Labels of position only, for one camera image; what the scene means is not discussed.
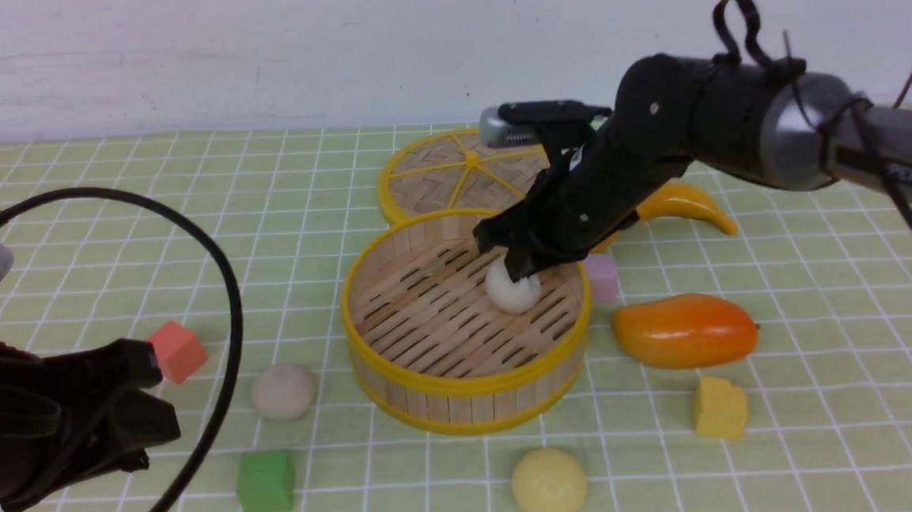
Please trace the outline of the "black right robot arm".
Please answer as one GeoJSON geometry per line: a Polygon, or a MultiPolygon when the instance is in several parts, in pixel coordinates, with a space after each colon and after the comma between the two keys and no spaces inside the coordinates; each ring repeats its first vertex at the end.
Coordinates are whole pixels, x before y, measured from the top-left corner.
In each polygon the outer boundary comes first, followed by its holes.
{"type": "Polygon", "coordinates": [[[694,162],[793,192],[889,181],[912,203],[912,110],[870,104],[800,59],[663,53],[635,62],[618,89],[611,107],[535,100],[480,117],[484,145],[539,144],[549,157],[518,204],[473,231],[480,252],[507,251],[512,280],[583,260],[694,162]]]}

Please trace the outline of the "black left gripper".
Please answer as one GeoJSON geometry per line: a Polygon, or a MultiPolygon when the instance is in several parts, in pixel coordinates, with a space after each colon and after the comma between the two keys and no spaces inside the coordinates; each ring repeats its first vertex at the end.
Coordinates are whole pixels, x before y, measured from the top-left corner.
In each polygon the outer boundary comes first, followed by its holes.
{"type": "Polygon", "coordinates": [[[0,342],[0,507],[24,512],[49,494],[149,467],[148,449],[181,438],[175,407],[131,390],[163,381],[153,345],[128,339],[47,358],[0,342]]]}

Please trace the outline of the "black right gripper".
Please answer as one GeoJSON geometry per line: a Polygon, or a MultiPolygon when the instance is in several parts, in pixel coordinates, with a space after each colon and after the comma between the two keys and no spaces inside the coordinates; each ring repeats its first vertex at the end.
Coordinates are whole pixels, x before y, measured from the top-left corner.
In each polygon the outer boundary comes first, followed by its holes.
{"type": "Polygon", "coordinates": [[[513,283],[580,262],[692,161],[680,148],[647,145],[636,150],[596,137],[551,163],[524,201],[477,222],[477,252],[506,250],[505,273],[513,283]]]}

